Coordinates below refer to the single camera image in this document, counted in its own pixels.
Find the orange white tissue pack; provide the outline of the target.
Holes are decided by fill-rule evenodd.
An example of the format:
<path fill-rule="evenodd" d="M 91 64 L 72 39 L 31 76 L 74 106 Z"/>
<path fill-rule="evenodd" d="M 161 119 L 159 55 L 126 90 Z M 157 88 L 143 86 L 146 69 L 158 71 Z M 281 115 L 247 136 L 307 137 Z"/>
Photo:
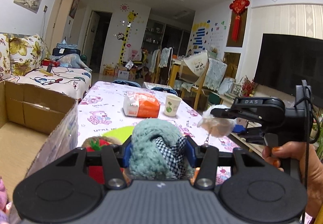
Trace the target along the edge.
<path fill-rule="evenodd" d="M 126 116 L 136 118 L 157 118 L 160 111 L 160 102 L 151 94 L 127 92 L 123 103 L 123 112 Z"/>

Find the red chinese knot decoration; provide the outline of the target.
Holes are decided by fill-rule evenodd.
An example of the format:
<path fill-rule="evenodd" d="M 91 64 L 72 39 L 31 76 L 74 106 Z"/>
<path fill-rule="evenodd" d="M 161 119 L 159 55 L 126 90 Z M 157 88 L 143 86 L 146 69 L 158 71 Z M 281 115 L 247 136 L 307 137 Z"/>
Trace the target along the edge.
<path fill-rule="evenodd" d="M 240 19 L 241 15 L 250 6 L 249 0 L 234 0 L 230 5 L 229 9 L 234 13 L 235 19 L 233 24 L 232 30 L 232 40 L 237 42 L 238 41 L 238 34 L 239 34 L 239 26 L 240 26 Z"/>

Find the cartoon print sofa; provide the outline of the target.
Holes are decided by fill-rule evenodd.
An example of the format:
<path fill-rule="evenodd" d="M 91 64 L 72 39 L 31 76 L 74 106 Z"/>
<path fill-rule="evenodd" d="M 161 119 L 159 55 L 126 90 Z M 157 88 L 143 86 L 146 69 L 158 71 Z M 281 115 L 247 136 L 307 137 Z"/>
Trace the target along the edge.
<path fill-rule="evenodd" d="M 52 75 L 47 75 L 46 66 L 28 72 L 24 76 L 11 75 L 10 82 L 32 84 L 52 91 L 57 91 L 80 102 L 92 85 L 92 74 L 82 68 L 53 67 Z"/>

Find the black television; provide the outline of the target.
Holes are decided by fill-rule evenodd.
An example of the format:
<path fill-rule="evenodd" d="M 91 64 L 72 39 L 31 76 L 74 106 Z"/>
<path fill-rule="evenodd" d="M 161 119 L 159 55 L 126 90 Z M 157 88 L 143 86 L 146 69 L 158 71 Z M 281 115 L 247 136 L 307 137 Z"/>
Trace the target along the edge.
<path fill-rule="evenodd" d="M 321 108 L 322 47 L 316 38 L 264 33 L 254 81 L 294 96 L 296 86 L 306 80 L 313 104 Z"/>

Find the cardboard box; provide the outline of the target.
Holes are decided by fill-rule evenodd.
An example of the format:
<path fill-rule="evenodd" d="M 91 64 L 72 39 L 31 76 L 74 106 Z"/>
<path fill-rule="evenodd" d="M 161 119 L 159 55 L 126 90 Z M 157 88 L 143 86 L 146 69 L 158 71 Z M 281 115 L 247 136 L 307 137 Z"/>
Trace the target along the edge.
<path fill-rule="evenodd" d="M 1 82 L 1 177 L 9 197 L 24 178 L 77 146 L 77 106 L 56 91 Z"/>

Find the wooden dining chair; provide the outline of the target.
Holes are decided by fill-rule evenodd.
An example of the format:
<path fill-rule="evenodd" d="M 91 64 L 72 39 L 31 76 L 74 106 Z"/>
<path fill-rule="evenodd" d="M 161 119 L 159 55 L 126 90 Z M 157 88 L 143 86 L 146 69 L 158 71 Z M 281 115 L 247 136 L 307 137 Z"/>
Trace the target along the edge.
<path fill-rule="evenodd" d="M 210 57 L 206 51 L 184 58 L 179 71 L 181 98 L 185 94 L 194 94 L 193 109 L 198 109 L 200 96 L 219 89 L 226 69 L 226 63 Z"/>

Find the pink cartoon tablecloth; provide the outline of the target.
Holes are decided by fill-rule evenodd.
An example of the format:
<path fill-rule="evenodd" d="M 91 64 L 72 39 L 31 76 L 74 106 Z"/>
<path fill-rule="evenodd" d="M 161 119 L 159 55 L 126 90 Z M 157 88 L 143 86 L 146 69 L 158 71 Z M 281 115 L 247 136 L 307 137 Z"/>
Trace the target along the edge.
<path fill-rule="evenodd" d="M 172 123 L 183 135 L 191 136 L 198 145 L 204 144 L 208 133 L 197 127 L 201 115 L 185 102 L 181 102 L 175 117 L 169 117 L 164 114 L 166 93 L 98 81 L 78 105 L 78 146 L 87 138 L 101 136 L 120 127 L 136 126 L 143 120 L 124 114 L 123 103 L 127 92 L 154 95 L 160 102 L 159 119 Z"/>

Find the red strawberry plush toy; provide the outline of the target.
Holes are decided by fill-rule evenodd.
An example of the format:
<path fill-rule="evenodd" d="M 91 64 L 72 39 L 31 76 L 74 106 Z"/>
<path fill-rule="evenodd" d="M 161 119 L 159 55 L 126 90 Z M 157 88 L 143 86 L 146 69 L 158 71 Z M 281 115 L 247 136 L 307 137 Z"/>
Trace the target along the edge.
<path fill-rule="evenodd" d="M 122 143 L 113 137 L 96 136 L 87 138 L 82 144 L 82 147 L 86 149 L 87 153 L 93 153 L 100 151 L 104 146 L 108 145 L 122 145 Z M 90 159 L 88 162 L 88 176 L 99 184 L 105 184 L 104 169 L 101 158 L 94 157 Z"/>

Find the giraffe height wall sticker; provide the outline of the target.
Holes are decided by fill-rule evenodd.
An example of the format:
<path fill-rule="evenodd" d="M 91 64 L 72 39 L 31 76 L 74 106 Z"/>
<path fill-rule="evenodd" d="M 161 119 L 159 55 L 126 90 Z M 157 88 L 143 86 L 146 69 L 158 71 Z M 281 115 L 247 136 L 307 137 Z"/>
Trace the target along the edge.
<path fill-rule="evenodd" d="M 131 30 L 134 24 L 140 24 L 142 22 L 138 12 L 136 12 L 135 10 L 131 10 L 128 4 L 126 3 L 121 4 L 120 10 L 123 13 L 126 13 L 126 19 L 120 21 L 121 27 L 124 28 L 124 31 L 118 32 L 117 34 L 114 35 L 116 39 L 121 42 L 121 50 L 119 52 L 119 57 L 117 62 L 118 65 L 122 64 L 127 59 L 125 55 L 128 52 L 128 49 L 131 47 L 131 43 L 129 42 L 129 40 L 130 40 Z"/>

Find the teal knitted soft toy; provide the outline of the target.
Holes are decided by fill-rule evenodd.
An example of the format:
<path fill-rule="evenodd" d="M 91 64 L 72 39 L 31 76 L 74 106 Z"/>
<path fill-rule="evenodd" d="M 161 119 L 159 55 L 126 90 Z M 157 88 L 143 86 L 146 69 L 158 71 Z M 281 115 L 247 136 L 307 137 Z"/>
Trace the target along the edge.
<path fill-rule="evenodd" d="M 139 122 L 131 136 L 130 179 L 191 179 L 194 169 L 185 158 L 187 138 L 172 123 L 160 119 Z"/>

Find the lime green sponge cloth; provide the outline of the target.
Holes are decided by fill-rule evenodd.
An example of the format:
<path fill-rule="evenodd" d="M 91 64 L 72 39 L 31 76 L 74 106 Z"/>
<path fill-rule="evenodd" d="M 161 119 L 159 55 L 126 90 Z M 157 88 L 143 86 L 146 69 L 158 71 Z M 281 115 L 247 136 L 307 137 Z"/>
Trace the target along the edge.
<path fill-rule="evenodd" d="M 133 129 L 134 126 L 120 127 L 104 133 L 103 136 L 113 137 L 123 144 L 132 135 Z"/>

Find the yellow floral cushion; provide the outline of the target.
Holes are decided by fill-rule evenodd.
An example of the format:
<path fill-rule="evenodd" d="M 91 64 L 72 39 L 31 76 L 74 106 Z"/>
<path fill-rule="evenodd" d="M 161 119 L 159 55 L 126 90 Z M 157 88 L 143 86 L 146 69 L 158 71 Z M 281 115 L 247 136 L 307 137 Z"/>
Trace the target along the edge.
<path fill-rule="evenodd" d="M 0 35 L 0 81 L 11 76 L 9 38 L 6 34 Z"/>
<path fill-rule="evenodd" d="M 50 55 L 46 43 L 39 34 L 9 39 L 10 67 L 12 75 L 24 76 L 39 68 Z"/>

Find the white fluffy soft piece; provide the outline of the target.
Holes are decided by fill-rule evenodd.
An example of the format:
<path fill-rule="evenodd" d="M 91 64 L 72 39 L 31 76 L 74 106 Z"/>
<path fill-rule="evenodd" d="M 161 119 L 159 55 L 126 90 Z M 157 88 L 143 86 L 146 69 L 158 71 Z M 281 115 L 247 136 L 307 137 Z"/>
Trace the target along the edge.
<path fill-rule="evenodd" d="M 211 105 L 206 111 L 203 112 L 202 118 L 198 122 L 197 127 L 205 129 L 213 137 L 228 136 L 233 132 L 237 122 L 234 119 L 214 117 L 211 114 L 211 111 L 215 108 L 226 109 L 227 107 L 222 104 Z"/>

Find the white paper cup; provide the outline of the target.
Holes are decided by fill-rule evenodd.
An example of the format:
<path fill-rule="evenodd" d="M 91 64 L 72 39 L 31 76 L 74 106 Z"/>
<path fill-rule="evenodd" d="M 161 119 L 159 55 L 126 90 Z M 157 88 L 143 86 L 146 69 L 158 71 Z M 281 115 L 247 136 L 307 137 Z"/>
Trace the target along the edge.
<path fill-rule="evenodd" d="M 164 114 L 166 116 L 175 117 L 182 99 L 176 95 L 169 94 L 165 99 Z"/>

